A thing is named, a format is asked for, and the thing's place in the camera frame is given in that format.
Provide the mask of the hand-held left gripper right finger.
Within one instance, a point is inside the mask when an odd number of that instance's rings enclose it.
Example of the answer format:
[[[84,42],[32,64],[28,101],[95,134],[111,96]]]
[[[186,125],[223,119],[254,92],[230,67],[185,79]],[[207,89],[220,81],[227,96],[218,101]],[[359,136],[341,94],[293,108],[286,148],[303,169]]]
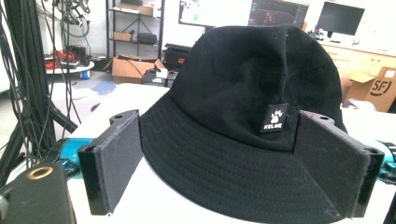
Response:
[[[343,217],[365,215],[384,153],[314,112],[299,112],[294,156]]]

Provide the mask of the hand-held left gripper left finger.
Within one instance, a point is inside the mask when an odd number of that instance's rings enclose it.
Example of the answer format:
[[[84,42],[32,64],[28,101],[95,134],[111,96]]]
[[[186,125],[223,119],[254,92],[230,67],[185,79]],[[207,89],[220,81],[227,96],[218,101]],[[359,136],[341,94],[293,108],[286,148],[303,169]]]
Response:
[[[119,113],[88,145],[78,149],[92,215],[112,214],[143,157],[139,110]]]

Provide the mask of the black bucket hat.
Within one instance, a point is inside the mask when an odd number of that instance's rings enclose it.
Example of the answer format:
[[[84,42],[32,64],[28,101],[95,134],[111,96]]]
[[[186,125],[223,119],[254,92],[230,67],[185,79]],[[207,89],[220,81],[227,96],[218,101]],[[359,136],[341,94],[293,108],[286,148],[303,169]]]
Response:
[[[330,223],[341,213],[293,154],[300,111],[340,122],[331,57],[297,27],[201,36],[171,89],[141,116],[156,173],[202,207],[248,221]]]

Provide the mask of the open cardboard box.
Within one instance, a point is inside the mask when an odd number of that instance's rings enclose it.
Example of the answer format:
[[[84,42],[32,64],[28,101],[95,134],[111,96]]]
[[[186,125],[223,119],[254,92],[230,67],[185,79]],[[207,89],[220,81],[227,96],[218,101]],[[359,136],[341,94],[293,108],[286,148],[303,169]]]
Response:
[[[160,59],[120,54],[112,58],[105,66],[110,71],[113,82],[141,84],[143,76],[150,69],[164,68]]]

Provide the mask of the black and white device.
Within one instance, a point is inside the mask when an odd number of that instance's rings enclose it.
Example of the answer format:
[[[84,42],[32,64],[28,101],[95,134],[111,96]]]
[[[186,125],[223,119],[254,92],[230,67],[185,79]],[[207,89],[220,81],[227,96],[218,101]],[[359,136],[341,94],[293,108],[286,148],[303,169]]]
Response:
[[[171,87],[175,73],[170,73],[166,68],[155,68],[149,69],[142,79],[144,85],[159,86],[159,87]]]

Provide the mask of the light wooden cabinet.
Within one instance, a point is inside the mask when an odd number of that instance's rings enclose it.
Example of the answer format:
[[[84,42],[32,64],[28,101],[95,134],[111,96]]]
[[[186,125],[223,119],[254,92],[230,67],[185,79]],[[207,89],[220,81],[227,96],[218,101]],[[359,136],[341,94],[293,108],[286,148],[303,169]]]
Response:
[[[376,77],[383,67],[396,67],[396,56],[375,51],[348,48],[333,42],[321,42],[338,69],[340,78],[354,74]]]

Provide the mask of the round white table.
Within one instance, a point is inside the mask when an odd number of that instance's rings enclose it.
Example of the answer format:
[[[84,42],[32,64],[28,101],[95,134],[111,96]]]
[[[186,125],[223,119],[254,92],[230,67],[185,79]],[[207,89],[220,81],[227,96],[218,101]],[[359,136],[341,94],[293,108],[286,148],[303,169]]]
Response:
[[[45,61],[46,73],[49,74],[65,74],[65,73],[82,73],[93,69],[94,62],[90,62],[88,66],[76,66],[72,64],[58,64],[53,61]]]

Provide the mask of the black hard case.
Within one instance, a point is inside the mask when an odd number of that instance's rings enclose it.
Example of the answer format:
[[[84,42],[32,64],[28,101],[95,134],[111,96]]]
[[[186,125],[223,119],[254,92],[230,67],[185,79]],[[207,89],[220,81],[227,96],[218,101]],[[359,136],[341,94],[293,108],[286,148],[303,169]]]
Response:
[[[184,63],[191,47],[175,44],[166,44],[164,51],[163,64],[168,70],[177,70]]]

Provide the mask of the black metal stand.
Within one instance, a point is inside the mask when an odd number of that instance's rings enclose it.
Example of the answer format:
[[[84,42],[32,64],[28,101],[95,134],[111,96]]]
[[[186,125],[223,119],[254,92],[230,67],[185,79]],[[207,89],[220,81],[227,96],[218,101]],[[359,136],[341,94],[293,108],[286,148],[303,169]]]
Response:
[[[56,123],[70,133],[78,126],[51,100],[35,0],[0,0],[0,62],[17,119],[0,158],[3,187],[21,161],[36,164],[49,154]]]

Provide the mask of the black bag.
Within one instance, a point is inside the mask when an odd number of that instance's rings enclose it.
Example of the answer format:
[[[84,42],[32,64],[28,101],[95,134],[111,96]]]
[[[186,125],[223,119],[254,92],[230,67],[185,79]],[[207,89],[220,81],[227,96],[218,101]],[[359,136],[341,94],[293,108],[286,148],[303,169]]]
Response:
[[[138,33],[136,38],[139,44],[151,45],[151,46],[157,44],[157,36],[152,33]]]

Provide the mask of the black metal shelf rack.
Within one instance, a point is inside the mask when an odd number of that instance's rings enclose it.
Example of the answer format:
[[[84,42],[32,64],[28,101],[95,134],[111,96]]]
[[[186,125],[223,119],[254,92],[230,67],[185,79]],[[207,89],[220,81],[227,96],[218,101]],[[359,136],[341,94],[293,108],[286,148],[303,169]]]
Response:
[[[128,8],[119,8],[119,3],[137,6],[152,6],[153,16],[140,14]],[[162,57],[163,50],[163,9],[164,0],[106,0],[106,55],[109,58],[120,54],[133,54],[140,57]],[[113,38],[114,32],[130,33],[131,42]],[[152,33],[157,36],[154,46],[139,44],[138,33]]]

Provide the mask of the black switched-off monitor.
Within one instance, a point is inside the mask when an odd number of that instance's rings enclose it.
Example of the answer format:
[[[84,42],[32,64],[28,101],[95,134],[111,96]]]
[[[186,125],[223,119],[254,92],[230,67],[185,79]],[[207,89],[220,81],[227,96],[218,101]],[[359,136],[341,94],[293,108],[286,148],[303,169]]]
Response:
[[[365,9],[325,2],[320,12],[317,28],[326,31],[327,37],[333,33],[342,35],[356,34]]]

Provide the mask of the flat cardboard box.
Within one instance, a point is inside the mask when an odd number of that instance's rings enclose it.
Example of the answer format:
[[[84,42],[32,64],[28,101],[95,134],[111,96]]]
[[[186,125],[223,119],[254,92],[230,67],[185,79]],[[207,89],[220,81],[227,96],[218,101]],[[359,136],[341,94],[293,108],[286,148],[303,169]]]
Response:
[[[153,16],[152,6],[137,6],[132,4],[119,3],[119,8],[128,8],[131,10],[138,11],[142,15]]]

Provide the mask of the dark-screen monitor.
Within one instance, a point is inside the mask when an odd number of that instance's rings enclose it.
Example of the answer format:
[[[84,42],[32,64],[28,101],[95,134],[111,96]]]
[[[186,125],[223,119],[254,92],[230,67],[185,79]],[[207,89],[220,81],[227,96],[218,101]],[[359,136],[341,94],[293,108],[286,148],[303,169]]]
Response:
[[[248,25],[269,27],[287,24],[302,29],[308,9],[307,3],[290,0],[252,0]]]

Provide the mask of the white-screen monitor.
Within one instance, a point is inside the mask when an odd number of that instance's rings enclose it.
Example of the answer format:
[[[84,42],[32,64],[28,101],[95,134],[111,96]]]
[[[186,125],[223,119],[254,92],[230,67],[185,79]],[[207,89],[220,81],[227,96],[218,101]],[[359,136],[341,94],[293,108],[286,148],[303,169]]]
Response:
[[[180,24],[247,25],[252,0],[179,0]]]

